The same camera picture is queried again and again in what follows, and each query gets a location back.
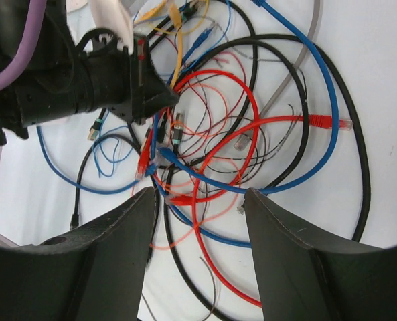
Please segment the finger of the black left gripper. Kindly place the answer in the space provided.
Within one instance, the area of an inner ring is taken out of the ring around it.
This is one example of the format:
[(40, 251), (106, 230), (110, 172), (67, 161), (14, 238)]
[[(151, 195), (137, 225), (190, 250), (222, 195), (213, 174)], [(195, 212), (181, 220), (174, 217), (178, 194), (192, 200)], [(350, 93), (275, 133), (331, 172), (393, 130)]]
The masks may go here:
[(153, 66), (134, 67), (131, 72), (131, 120), (152, 117), (179, 102), (176, 94)]

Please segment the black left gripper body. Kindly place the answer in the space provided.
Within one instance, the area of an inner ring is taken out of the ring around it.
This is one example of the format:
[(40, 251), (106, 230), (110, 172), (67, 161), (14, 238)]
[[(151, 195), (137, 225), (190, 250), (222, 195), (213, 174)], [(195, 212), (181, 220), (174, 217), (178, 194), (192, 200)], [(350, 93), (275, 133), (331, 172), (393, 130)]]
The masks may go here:
[(86, 110), (107, 108), (125, 122), (144, 124), (147, 37), (133, 35), (133, 53), (107, 28), (87, 32), (77, 44), (78, 57), (90, 80)]

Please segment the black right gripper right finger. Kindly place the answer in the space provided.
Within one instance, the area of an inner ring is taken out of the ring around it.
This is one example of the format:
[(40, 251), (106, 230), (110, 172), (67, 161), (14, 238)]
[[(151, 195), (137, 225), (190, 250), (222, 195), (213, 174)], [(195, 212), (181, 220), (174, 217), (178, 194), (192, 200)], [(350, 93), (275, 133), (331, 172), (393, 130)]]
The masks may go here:
[(255, 189), (245, 214), (265, 320), (397, 320), (397, 246), (332, 234)]

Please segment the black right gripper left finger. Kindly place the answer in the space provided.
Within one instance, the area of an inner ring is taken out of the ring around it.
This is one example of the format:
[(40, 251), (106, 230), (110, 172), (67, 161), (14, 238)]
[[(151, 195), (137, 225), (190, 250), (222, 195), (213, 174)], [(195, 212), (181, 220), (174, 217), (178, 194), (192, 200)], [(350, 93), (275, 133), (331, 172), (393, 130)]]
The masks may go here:
[(0, 247), (0, 320), (135, 320), (154, 219), (146, 187), (40, 245)]

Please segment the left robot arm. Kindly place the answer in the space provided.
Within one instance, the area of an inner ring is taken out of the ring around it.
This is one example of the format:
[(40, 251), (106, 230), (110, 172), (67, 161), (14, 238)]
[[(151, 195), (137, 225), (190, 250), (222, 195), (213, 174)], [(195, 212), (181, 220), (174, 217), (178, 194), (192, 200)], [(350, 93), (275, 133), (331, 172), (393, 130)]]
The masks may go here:
[(122, 1), (90, 1), (95, 27), (72, 38), (65, 1), (0, 1), (0, 146), (6, 130), (107, 108), (125, 122), (178, 103)]

